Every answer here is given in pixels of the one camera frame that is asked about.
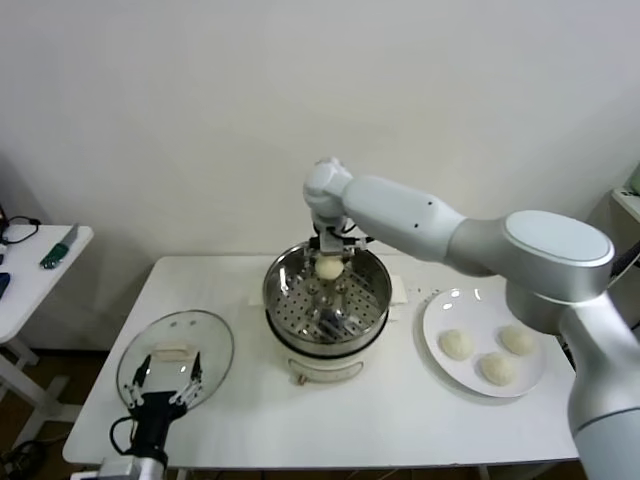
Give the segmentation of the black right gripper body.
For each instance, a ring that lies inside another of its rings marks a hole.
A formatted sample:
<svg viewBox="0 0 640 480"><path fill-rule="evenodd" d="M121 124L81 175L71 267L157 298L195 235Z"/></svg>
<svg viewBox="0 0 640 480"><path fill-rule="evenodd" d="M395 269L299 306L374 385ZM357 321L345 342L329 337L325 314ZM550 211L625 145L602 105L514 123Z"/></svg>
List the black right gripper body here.
<svg viewBox="0 0 640 480"><path fill-rule="evenodd" d="M320 255L326 257L342 257L342 245L351 240L336 237L313 237L309 245L320 250Z"/></svg>

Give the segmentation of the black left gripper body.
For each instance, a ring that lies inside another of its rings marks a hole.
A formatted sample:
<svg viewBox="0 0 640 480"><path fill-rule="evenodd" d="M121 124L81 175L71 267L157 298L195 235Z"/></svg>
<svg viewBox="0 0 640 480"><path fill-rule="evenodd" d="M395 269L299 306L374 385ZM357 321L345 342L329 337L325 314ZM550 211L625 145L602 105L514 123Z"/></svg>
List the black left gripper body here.
<svg viewBox="0 0 640 480"><path fill-rule="evenodd" d="M130 448L132 453L164 451L171 423L188 411L182 400L172 401L173 396L174 393L145 393L140 405L129 408L136 422Z"/></svg>

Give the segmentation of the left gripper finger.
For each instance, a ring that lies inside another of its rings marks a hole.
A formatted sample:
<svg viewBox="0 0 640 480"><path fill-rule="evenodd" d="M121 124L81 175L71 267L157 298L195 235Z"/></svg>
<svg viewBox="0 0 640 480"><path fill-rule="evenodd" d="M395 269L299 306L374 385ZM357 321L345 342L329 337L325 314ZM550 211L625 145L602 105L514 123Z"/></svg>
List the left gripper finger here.
<svg viewBox="0 0 640 480"><path fill-rule="evenodd" d="M202 368L200 353L194 359L189 381L170 399L171 404L190 406L202 391Z"/></svg>
<svg viewBox="0 0 640 480"><path fill-rule="evenodd" d="M124 385L124 400L128 409L133 409L143 404L142 387L147 374L150 372L152 356L148 354L137 367L130 383Z"/></svg>

